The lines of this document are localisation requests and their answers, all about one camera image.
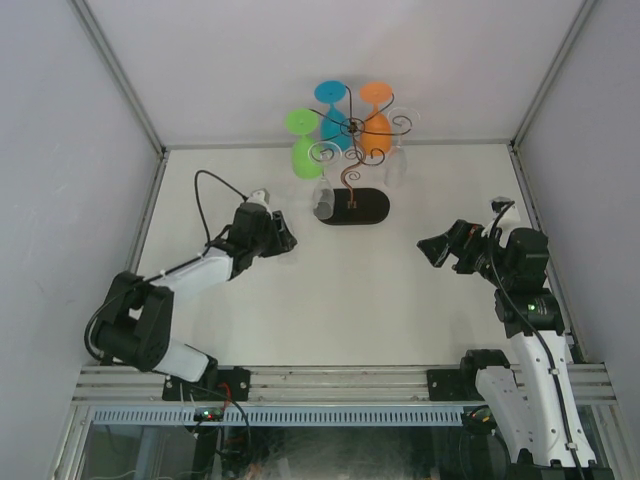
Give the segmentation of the green plastic wine glass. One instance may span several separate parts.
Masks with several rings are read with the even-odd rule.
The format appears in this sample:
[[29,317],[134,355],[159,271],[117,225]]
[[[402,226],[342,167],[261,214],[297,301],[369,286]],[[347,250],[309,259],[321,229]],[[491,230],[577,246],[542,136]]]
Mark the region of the green plastic wine glass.
[[322,168],[309,156],[309,149],[315,143],[312,133],[318,125],[318,115],[306,108],[290,111],[285,119],[286,129],[297,137],[291,149],[292,169],[298,178],[304,180],[315,179],[322,174]]

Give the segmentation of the clear champagne flute back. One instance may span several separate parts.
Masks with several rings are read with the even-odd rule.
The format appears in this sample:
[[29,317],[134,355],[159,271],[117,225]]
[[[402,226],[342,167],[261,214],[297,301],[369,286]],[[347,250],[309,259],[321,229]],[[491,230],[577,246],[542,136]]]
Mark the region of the clear champagne flute back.
[[387,188],[398,188],[407,171],[407,155],[403,140],[421,120],[420,113],[411,107],[394,107],[387,113],[392,129],[392,148],[384,161],[384,184]]

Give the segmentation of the clear champagne flute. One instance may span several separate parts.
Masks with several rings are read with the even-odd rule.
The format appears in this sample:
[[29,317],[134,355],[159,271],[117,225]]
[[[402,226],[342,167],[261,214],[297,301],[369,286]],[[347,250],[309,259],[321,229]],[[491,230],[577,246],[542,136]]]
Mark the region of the clear champagne flute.
[[384,184],[387,188],[398,188],[407,171],[407,155],[403,140],[421,120],[420,113],[411,107],[394,107],[387,113],[392,129],[392,148],[384,161]]
[[321,173],[313,192],[313,214],[318,220],[327,220],[334,213],[335,193],[326,171],[341,159],[342,154],[342,149],[330,140],[318,141],[309,148],[309,159]]

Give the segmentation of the clear champagne flute front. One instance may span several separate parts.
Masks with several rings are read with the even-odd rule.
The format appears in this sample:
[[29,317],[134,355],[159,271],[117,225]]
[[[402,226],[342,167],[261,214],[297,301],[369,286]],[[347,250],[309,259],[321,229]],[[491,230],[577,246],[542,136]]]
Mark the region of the clear champagne flute front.
[[318,220],[327,220],[334,213],[335,193],[326,171],[341,159],[342,154],[342,149],[330,140],[318,141],[309,148],[309,159],[321,173],[313,192],[313,214]]

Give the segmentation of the blue plastic wine glass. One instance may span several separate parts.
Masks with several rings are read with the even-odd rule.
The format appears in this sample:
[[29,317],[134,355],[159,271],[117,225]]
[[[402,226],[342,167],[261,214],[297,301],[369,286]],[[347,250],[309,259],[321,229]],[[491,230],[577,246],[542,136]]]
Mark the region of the blue plastic wine glass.
[[314,91],[316,100],[328,106],[320,126],[321,139],[333,142],[342,151],[347,150],[351,145],[350,137],[344,134],[346,128],[342,126],[346,116],[337,108],[337,103],[345,97],[346,93],[346,86],[337,80],[324,81]]

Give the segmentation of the orange plastic wine glass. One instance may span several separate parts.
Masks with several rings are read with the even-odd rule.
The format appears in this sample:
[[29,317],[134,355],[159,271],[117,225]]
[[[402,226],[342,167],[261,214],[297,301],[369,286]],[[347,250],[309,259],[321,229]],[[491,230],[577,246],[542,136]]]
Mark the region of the orange plastic wine glass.
[[393,98],[393,90],[384,82],[370,82],[360,88],[360,98],[372,106],[364,119],[364,130],[360,135],[360,144],[367,156],[381,157],[392,147],[392,130],[387,117],[381,112]]

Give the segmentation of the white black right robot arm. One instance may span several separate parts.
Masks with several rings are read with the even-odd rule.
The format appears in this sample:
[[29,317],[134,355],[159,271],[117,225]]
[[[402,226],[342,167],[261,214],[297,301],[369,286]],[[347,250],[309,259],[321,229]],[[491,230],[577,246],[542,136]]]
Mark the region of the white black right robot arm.
[[469,350],[460,362],[461,391],[482,399],[509,454],[509,479],[611,479],[598,463],[581,423],[566,355],[559,305],[546,288],[548,239],[526,227],[505,243],[497,225],[456,221],[445,233],[423,239],[418,249],[441,267],[456,258],[457,274],[479,274],[496,290],[495,312],[525,381],[519,393],[500,350]]

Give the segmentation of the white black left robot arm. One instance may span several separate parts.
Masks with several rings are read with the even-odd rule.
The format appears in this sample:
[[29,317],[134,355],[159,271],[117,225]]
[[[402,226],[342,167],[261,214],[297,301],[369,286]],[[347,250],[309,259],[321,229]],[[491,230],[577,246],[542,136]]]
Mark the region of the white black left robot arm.
[[180,380],[196,399],[209,399],[219,387],[218,361],[172,336],[176,305],[238,277],[255,258],[279,256],[296,245],[282,212],[243,202],[233,222],[194,258],[151,278],[116,275],[85,328],[85,348],[99,359]]

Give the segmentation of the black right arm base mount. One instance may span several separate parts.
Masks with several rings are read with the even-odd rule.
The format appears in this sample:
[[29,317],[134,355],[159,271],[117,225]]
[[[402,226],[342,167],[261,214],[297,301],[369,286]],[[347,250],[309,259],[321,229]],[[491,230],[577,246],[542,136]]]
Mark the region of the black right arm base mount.
[[429,369],[426,372],[429,399],[439,402],[481,401],[474,380],[459,369]]

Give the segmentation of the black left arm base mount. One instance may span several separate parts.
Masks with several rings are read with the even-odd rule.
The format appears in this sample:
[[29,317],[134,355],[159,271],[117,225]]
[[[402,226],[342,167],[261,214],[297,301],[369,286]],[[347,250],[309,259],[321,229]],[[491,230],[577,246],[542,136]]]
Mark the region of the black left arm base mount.
[[215,402],[248,400],[251,386],[249,369],[234,366],[219,368],[215,374],[190,383],[178,377],[167,377],[162,391],[164,401],[173,402]]

